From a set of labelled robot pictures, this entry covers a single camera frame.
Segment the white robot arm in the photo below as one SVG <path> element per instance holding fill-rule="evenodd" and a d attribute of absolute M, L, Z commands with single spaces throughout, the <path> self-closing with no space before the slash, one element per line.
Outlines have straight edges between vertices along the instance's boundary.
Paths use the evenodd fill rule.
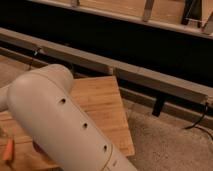
<path fill-rule="evenodd" d="M 0 111 L 64 171 L 137 171 L 70 96 L 73 82 L 60 64 L 27 71 L 0 88 Z"/>

